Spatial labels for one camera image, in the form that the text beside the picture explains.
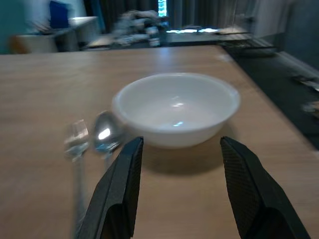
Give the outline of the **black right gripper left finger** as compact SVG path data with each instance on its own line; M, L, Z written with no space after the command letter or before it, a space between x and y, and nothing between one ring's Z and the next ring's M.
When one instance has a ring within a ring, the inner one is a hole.
M130 239L134 235L144 139L126 143L97 183L78 239Z

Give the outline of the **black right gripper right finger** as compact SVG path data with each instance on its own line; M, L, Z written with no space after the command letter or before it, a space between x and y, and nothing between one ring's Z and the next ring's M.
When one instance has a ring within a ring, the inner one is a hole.
M227 193L242 239L308 239L282 187L244 144L220 139Z

